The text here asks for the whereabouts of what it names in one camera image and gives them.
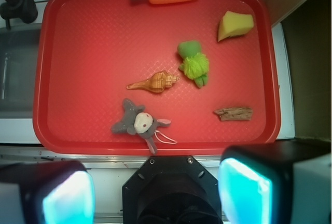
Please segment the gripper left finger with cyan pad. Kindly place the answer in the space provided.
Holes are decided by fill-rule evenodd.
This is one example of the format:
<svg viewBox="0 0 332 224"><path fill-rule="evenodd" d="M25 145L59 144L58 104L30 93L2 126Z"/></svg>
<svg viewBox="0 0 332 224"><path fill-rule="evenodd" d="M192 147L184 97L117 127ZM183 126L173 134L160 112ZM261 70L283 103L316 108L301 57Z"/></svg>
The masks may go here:
<svg viewBox="0 0 332 224"><path fill-rule="evenodd" d="M78 161L1 166L1 223L93 223L91 175Z"/></svg>

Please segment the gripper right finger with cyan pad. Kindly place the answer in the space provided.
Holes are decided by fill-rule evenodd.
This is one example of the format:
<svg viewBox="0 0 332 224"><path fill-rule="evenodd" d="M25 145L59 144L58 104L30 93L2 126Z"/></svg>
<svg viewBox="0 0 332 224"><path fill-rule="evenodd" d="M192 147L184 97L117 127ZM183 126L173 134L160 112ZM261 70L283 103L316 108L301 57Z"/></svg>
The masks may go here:
<svg viewBox="0 0 332 224"><path fill-rule="evenodd" d="M217 179L230 223L331 223L330 143L230 146Z"/></svg>

